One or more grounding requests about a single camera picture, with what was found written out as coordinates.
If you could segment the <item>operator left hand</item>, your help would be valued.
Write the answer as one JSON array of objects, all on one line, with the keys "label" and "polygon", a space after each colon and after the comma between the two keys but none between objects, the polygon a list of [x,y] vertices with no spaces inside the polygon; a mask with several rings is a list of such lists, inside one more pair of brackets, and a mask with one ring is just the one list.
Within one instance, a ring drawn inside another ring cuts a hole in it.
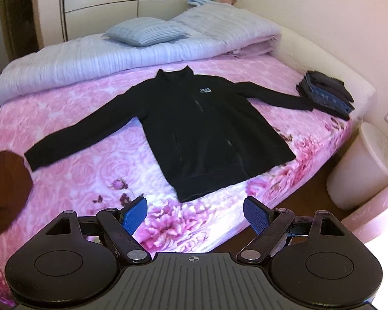
[{"label": "operator left hand", "polygon": [[24,159],[8,150],[0,151],[0,234],[24,209],[33,188]]}]

